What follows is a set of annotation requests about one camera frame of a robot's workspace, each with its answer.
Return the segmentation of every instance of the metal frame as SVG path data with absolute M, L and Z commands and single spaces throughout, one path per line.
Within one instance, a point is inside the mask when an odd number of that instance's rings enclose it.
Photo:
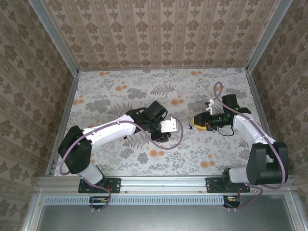
M 104 69 L 80 69 L 80 72 L 92 71 L 142 71 L 142 70 L 182 70 L 182 69 L 230 69 L 245 68 L 245 66 L 161 66 L 161 67 L 125 67 L 125 68 L 104 68 Z
M 73 77 L 73 82 L 72 82 L 71 89 L 70 89 L 68 97 L 67 97 L 65 108 L 63 110 L 62 119 L 61 119 L 61 122 L 60 122 L 60 125 L 59 125 L 59 129 L 58 129 L 56 139 L 55 139 L 54 144 L 53 144 L 53 148 L 52 148 L 52 151 L 51 151 L 51 156 L 49 158 L 49 163 L 47 165 L 47 170 L 46 170 L 45 176 L 52 175 L 52 170 L 55 169 L 55 166 L 57 164 L 55 160 L 59 156 L 58 147 L 60 146 L 60 144 L 61 144 L 61 142 L 64 138 L 66 125 L 67 125 L 67 122 L 68 122 L 68 119 L 69 119 L 69 114 L 71 113 L 71 109 L 72 109 L 72 105 L 73 105 L 73 101 L 74 101 L 74 96 L 75 96 L 77 86 L 78 86 L 78 81 L 79 81 L 78 76 Z
M 249 71 L 252 72 L 254 70 L 256 64 L 258 63 L 261 55 L 263 54 L 268 43 L 273 37 L 277 27 L 279 26 L 282 18 L 284 17 L 291 3 L 292 0 L 281 0 L 277 3 L 274 13 L 272 14 L 268 24 L 266 25 L 263 31 L 260 40 L 258 41 L 258 44 L 256 45 L 252 55 L 248 60 L 246 67 Z
M 207 198 L 221 195 L 236 195 L 237 193 L 207 193 L 205 178 L 216 176 L 183 176 L 183 177 L 120 177 L 122 180 L 120 194 L 114 197 L 142 198 L 144 196 L 172 196 Z M 85 196 L 102 196 L 106 194 L 79 194 L 80 177 L 40 177 L 29 208 L 23 231 L 37 229 L 43 210 L 45 198 L 48 196 L 69 196 L 70 198 Z M 256 195 L 258 191 L 252 190 L 245 195 Z M 264 195 L 284 195 L 288 210 L 296 231 L 307 231 L 307 220 L 293 184 L 292 177 L 280 190 L 264 189 Z
M 265 116 L 265 112 L 264 112 L 263 107 L 262 107 L 262 103 L 261 103 L 259 94 L 258 94 L 258 91 L 257 91 L 257 87 L 256 87 L 256 84 L 255 84 L 254 78 L 252 76 L 252 73 L 250 71 L 245 70 L 245 74 L 246 74 L 246 77 L 247 77 L 248 85 L 249 85 L 250 90 L 251 90 L 252 97 L 253 97 L 255 105 L 256 105 L 256 109 L 257 109 L 257 112 L 258 112 L 258 115 L 259 115 L 259 118 L 260 118 L 261 126 L 262 126 L 263 130 L 269 136 L 272 136 L 268 121 L 267 121 L 266 116 Z
M 71 71 L 73 76 L 78 74 L 78 65 L 75 62 L 71 52 L 67 48 L 63 39 L 60 36 L 59 31 L 55 27 L 47 9 L 40 0 L 29 0 L 31 6 L 33 7 L 35 13 L 38 15 L 39 20 L 42 22 L 45 30 L 52 39 L 54 45 L 56 46 L 58 52 L 61 54 L 63 60 L 65 61 L 68 69 Z

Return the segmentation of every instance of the black mounting plate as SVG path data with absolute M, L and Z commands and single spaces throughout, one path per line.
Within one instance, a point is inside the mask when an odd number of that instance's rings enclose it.
M 121 189 L 121 178 L 106 178 L 102 187 L 108 189 L 111 193 L 120 193 Z M 97 189 L 89 186 L 83 179 L 79 182 L 79 193 L 107 193 L 102 189 Z
M 241 193 L 250 192 L 250 188 L 244 183 L 233 183 L 233 187 L 229 187 L 228 190 L 226 190 L 226 188 L 220 190 L 216 187 L 218 180 L 221 180 L 221 177 L 209 177 L 205 179 L 207 193 L 237 193 L 239 190 Z

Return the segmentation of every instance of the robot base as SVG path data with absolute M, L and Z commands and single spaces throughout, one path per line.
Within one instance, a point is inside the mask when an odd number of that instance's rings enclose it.
M 105 178 L 104 177 L 103 180 L 98 182 L 96 185 L 108 189 L 111 193 L 120 193 L 121 178 Z M 79 193 L 106 193 L 108 194 L 102 189 L 93 188 L 89 186 L 83 179 L 80 179 L 78 192 Z
M 249 193 L 250 188 L 244 183 L 233 183 L 230 181 L 229 168 L 225 169 L 221 177 L 206 178 L 207 193 Z

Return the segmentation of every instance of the black joint housing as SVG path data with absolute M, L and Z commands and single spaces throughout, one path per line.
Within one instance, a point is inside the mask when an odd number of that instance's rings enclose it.
M 239 106 L 235 94 L 223 96 L 222 102 L 239 113 L 251 114 L 251 111 L 248 108 Z M 236 114 L 226 107 L 223 107 L 223 111 L 224 113 L 215 115 L 211 115 L 210 112 L 200 113 L 193 118 L 194 124 L 201 127 L 206 127 L 209 131 L 217 130 L 218 128 L 222 128 L 226 125 L 232 125 L 233 118 Z
M 63 158 L 68 148 L 83 135 L 83 131 L 78 126 L 70 128 L 62 143 L 58 148 L 58 153 Z M 77 174 L 85 170 L 90 164 L 92 145 L 91 141 L 83 138 L 71 150 L 65 160 L 65 164 L 72 174 Z
M 273 144 L 284 167 L 285 182 L 288 180 L 288 148 L 283 142 Z M 273 159 L 267 162 L 267 155 Z M 280 184 L 282 181 L 282 169 L 268 144 L 255 143 L 252 145 L 247 163 L 246 173 L 251 184 Z
M 166 142 L 170 135 L 161 133 L 160 122 L 164 120 L 162 117 L 164 114 L 167 115 L 167 109 L 161 105 L 158 101 L 154 101 L 148 108 L 133 109 L 126 113 L 133 120 L 134 123 L 138 124 L 145 131 L 151 133 L 151 139 L 157 142 Z

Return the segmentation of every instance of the vent slot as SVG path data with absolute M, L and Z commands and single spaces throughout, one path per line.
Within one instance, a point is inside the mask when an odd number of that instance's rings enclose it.
M 90 196 L 46 196 L 44 205 L 89 205 Z M 110 205 L 223 205 L 223 196 L 122 196 Z

